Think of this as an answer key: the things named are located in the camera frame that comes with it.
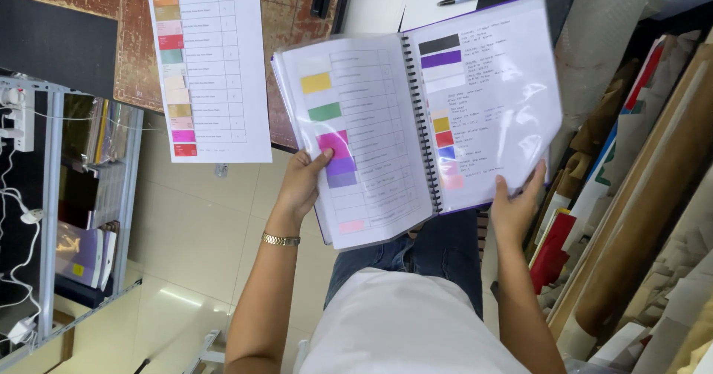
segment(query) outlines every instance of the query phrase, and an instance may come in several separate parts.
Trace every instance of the tiled floor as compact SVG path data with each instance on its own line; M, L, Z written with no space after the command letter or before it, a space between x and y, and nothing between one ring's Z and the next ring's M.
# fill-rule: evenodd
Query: tiled floor
M172 164L163 117L146 114L136 206L131 230L132 276L143 285L76 329L74 356L53 374L181 373L212 329L225 330L253 264L265 220L277 197L289 154L273 150L273 163L232 164L217 178L212 164ZM302 226L290 329L282 365L290 373L297 342L309 338L322 314L336 253L322 244L314 213ZM484 257L486 325L498 334L495 242L488 233ZM85 309L67 303L76 315ZM6 373L40 374L48 345Z

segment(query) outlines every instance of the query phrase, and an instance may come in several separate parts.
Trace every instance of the purple swatch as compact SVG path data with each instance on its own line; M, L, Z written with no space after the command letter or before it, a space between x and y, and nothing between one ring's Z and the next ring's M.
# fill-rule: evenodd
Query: purple swatch
M326 176L326 184L329 188L341 188L357 184L357 175L354 172L343 173L341 175Z
M423 56L421 58L421 68L432 68L447 64L457 64L460 62L460 50L437 53L436 55Z
M195 132L193 131L171 131L175 143L195 142Z
M332 159L326 166L326 175L341 175L343 173L354 172L355 170L357 170L357 163L354 162L353 157L345 159Z

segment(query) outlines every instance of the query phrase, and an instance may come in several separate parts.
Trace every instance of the red swatch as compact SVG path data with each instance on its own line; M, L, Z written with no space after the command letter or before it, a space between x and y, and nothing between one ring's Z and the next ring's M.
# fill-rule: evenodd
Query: red swatch
M179 49L183 48L183 34L172 36L159 36L158 49Z
M195 157L198 155L198 150L195 144L174 144L173 155L176 157Z
M453 132L442 131L441 133L436 133L436 145L441 148L445 146L450 146L453 144Z

